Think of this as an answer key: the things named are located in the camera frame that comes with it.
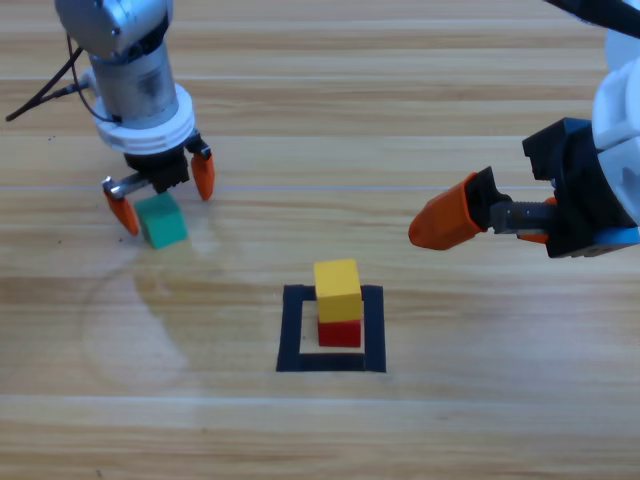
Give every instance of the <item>black tape square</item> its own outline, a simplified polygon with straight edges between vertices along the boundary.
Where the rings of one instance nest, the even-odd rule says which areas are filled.
[[[306,285],[286,285],[282,300],[280,351],[276,371],[386,373],[382,287],[362,287],[364,353],[300,353],[302,307],[304,302],[316,301],[315,288]]]

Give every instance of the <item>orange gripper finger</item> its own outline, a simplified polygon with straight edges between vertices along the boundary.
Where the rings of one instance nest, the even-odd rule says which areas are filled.
[[[544,203],[548,203],[550,205],[557,205],[555,197],[548,198]],[[519,235],[518,238],[520,240],[524,240],[525,242],[532,243],[541,243],[546,244],[549,241],[549,235],[546,233],[534,234],[534,235]]]
[[[116,200],[111,198],[106,192],[104,195],[109,202],[109,208],[111,208],[111,211],[117,219],[120,220],[120,223],[124,225],[124,228],[134,237],[138,235],[138,219],[129,201],[126,198]]]
[[[485,232],[471,219],[467,204],[467,179],[430,200],[409,227],[409,240],[417,247],[449,250]]]
[[[205,159],[196,153],[191,159],[191,171],[200,197],[204,201],[209,200],[213,195],[213,184],[216,180],[213,155],[209,155],[209,158]]]

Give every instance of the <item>table surface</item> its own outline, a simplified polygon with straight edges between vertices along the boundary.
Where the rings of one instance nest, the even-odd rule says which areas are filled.
[[[78,98],[1,127],[0,478],[637,480],[640,249],[407,238],[488,165],[514,198],[549,195],[521,142],[590,118],[604,32],[534,0],[175,15],[218,171],[208,203],[172,190],[189,241],[154,251],[117,223],[100,182],[131,172]],[[3,1],[0,38],[6,115],[66,45],[49,0]],[[384,287],[388,373],[277,373],[284,285],[336,258]]]

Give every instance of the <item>yellow cube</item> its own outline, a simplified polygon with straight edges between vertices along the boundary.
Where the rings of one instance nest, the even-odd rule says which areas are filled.
[[[316,263],[313,271],[320,323],[362,319],[362,291],[355,260]]]

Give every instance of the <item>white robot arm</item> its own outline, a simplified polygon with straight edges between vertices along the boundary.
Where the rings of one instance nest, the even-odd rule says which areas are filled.
[[[163,193],[189,180],[185,149],[193,154],[191,170],[203,200],[213,194],[215,172],[210,147],[196,128],[189,93],[173,78],[165,36],[173,19],[173,0],[55,0],[70,59],[12,121],[45,101],[78,93],[94,116],[98,134],[122,153],[136,171],[120,181],[102,183],[109,205],[127,230],[138,224],[125,197],[152,185]],[[79,48],[73,52],[71,40]],[[80,83],[75,61],[86,51],[91,69]],[[74,85],[44,96],[71,69]],[[82,95],[90,88],[93,108]]]
[[[608,30],[609,74],[592,119],[563,118],[523,141],[545,203],[501,194],[490,167],[427,203],[412,244],[448,250],[492,228],[542,243],[551,258],[595,257],[640,243],[640,0],[545,0]]]
[[[640,0],[626,0],[640,10]],[[602,171],[627,214],[640,225],[640,40],[609,30],[610,73],[593,104],[593,138]]]

